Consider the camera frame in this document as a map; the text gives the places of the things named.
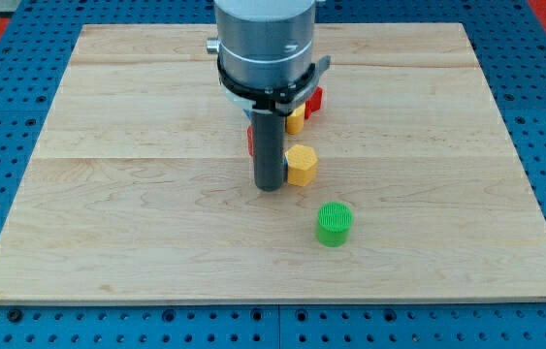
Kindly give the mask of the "black tool mounting bracket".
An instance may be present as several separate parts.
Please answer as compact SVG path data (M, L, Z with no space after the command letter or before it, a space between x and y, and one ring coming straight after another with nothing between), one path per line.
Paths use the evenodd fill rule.
M315 92L321 76L331 66L331 56L325 55L316 63L311 63L297 80L279 88L249 87L234 80L222 67L220 60L217 60L216 65L220 85L230 102L246 111L287 116Z

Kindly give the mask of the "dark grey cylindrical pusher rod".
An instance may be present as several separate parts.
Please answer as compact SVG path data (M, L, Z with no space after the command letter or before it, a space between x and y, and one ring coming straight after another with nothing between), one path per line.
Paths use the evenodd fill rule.
M251 130L255 184L263 191L275 191L284 182L285 118L252 111Z

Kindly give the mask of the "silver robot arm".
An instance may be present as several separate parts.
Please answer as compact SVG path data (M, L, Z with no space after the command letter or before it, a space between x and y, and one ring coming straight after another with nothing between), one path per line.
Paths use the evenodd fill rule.
M215 0L219 82L250 115L256 186L275 191L285 181L285 120L315 92L331 57L314 62L314 0Z

